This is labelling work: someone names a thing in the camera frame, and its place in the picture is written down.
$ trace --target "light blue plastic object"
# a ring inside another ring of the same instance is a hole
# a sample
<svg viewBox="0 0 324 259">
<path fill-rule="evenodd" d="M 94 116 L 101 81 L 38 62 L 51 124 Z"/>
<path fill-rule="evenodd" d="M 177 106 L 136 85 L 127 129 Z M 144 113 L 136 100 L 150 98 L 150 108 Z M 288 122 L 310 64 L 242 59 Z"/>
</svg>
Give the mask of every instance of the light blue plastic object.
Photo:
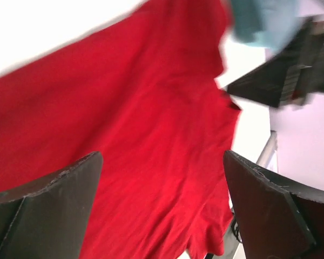
<svg viewBox="0 0 324 259">
<path fill-rule="evenodd" d="M 279 52 L 301 28 L 299 0 L 231 0 L 234 34 L 249 46 Z"/>
</svg>

